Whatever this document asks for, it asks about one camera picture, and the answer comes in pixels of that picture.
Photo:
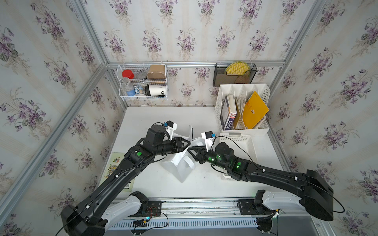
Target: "metal mesh file holder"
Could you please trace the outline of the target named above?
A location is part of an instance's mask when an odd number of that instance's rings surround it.
[[[119,75],[122,73],[122,71],[129,69],[131,70],[135,78],[131,79],[131,82],[133,83],[134,86],[141,86],[145,87],[146,85],[163,85],[167,87],[167,93],[165,96],[124,96],[124,94],[121,91],[121,86],[119,86],[119,96],[123,100],[167,100],[168,99],[168,72],[167,72],[167,67],[164,65],[165,68],[165,79],[137,79],[136,76],[139,72],[145,72],[147,73],[148,70],[150,69],[151,64],[125,64],[125,65],[119,65],[117,68],[117,77],[121,81],[122,78],[119,77]]]

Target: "book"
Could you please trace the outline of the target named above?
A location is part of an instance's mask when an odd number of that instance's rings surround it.
[[[243,122],[246,129],[252,129],[269,111],[269,108],[257,92],[253,92],[245,103],[243,111]]]
[[[220,113],[220,122],[223,130],[232,130],[236,116],[236,105],[233,94],[226,94],[225,102]]]
[[[236,116],[235,116],[235,119],[234,119],[234,122],[233,122],[234,130],[236,129],[237,123],[239,122],[240,117],[241,117],[240,108],[239,108],[239,101],[238,101],[237,98],[235,98],[235,105],[236,105]]]

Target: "white table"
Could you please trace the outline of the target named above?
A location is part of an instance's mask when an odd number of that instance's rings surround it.
[[[194,130],[193,138],[200,137],[206,131],[219,134],[214,107],[128,107],[111,152],[126,153],[140,138],[146,136],[152,124],[168,120],[177,123],[177,134],[188,135],[190,124]],[[260,165],[282,170],[267,134],[253,137],[253,142]],[[221,175],[208,163],[196,163],[195,170],[181,183],[157,162],[148,165],[135,178],[132,190],[141,191],[151,198],[254,197],[260,189],[282,191],[256,182],[223,180]],[[118,197],[128,197],[130,193],[121,192]]]

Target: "white wire basket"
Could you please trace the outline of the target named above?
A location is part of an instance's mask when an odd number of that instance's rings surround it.
[[[246,129],[243,119],[239,119],[237,124],[234,124],[234,130],[223,130],[220,122],[220,113],[222,111],[223,102],[226,94],[233,94],[238,99],[238,107],[243,115],[243,108],[246,99],[249,98],[253,92],[257,92],[261,99],[268,104],[270,89],[265,83],[245,83],[245,84],[228,84],[220,85],[217,102],[215,104],[215,116],[219,132],[238,132],[242,134],[249,134],[251,136],[265,135],[269,131],[268,124],[266,123],[265,116],[253,129]]]
[[[134,78],[131,79],[131,82],[134,86],[141,86],[145,87],[146,85],[162,85],[167,87],[167,93],[165,96],[124,96],[121,91],[121,86],[119,86],[119,96],[124,100],[168,100],[168,72],[166,65],[163,65],[165,68],[165,79],[137,79],[136,76],[139,72],[145,72],[147,74],[148,70],[150,69],[151,64],[125,64],[125,65],[118,65],[117,68],[117,77],[121,81],[122,79],[122,71],[129,69],[134,73]]]

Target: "white desk organizer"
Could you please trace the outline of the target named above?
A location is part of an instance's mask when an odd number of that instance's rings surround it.
[[[241,134],[239,137],[232,137],[232,136],[230,136],[230,133],[220,133],[219,136],[225,136],[225,137],[232,139],[236,144],[238,144],[244,151],[246,151],[249,154],[249,156],[252,158],[253,162],[257,163],[255,146],[253,144],[251,135]],[[251,159],[249,159],[248,155],[245,154],[245,152],[243,152],[238,146],[236,146],[234,144],[233,141],[231,141],[227,138],[223,138],[223,137],[219,137],[219,138],[217,138],[217,140],[218,139],[220,139],[219,143],[225,142],[230,148],[232,148],[234,150],[235,156],[249,160],[249,161],[251,160]],[[222,174],[221,178],[225,179],[225,180],[234,180],[228,174]]]
[[[252,93],[256,91],[261,99],[268,104],[268,99],[270,95],[270,89],[265,83],[244,83],[244,84],[229,84],[220,85],[217,103],[215,105],[215,118],[217,121],[218,129],[220,132],[236,132],[242,134],[249,134],[251,136],[262,136],[265,135],[268,130],[268,124],[266,123],[265,117],[256,125],[254,129],[245,129],[245,125],[242,119],[239,119],[238,123],[234,124],[235,130],[223,130],[220,123],[220,113],[222,111],[223,102],[225,100],[226,94],[233,94],[239,102],[239,109],[243,115],[243,109],[247,98],[249,98]]]

